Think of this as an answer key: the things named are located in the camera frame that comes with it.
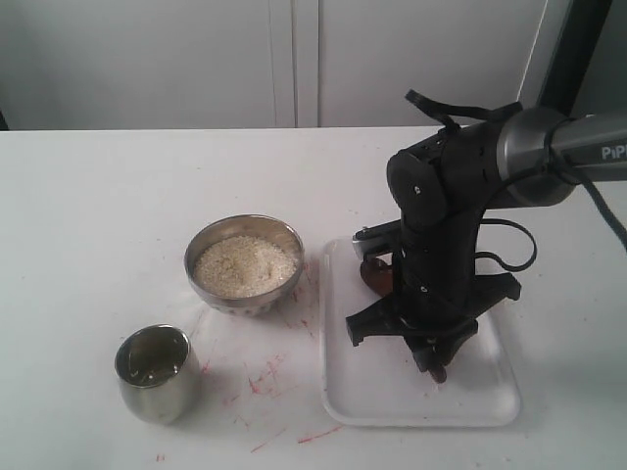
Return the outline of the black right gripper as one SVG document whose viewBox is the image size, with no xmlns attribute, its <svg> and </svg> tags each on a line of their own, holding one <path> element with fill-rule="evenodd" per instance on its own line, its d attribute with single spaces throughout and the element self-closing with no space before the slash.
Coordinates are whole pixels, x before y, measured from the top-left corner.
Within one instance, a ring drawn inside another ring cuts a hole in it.
<svg viewBox="0 0 627 470">
<path fill-rule="evenodd" d="M 357 231 L 352 245 L 359 259 L 378 258 L 402 251 L 401 234 L 397 219 Z M 405 343 L 406 338 L 416 338 L 418 348 L 430 346 L 446 370 L 461 346 L 477 334 L 478 317 L 504 299 L 519 297 L 520 284 L 512 275 L 478 275 L 471 281 L 467 302 L 452 305 L 424 286 L 396 282 L 393 269 L 393 291 L 348 316 L 346 327 L 355 347 L 367 337 L 401 337 Z"/>
</svg>

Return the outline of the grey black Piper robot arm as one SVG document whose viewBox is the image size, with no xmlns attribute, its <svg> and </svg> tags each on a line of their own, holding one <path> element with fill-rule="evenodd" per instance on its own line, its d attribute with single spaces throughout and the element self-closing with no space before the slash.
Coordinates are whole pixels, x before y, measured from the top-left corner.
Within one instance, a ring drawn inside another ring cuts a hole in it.
<svg viewBox="0 0 627 470">
<path fill-rule="evenodd" d="M 437 382 L 476 334 L 479 317 L 520 296 L 515 266 L 476 272 L 486 211 L 553 206 L 582 186 L 616 237 L 626 237 L 597 189 L 626 177 L 622 115 L 571 119 L 536 108 L 467 127 L 444 115 L 435 135 L 389 160 L 386 176 L 401 215 L 358 231 L 353 242 L 362 266 L 384 273 L 391 286 L 347 318 L 348 335 L 354 345 L 401 337 L 418 369 Z"/>
</svg>

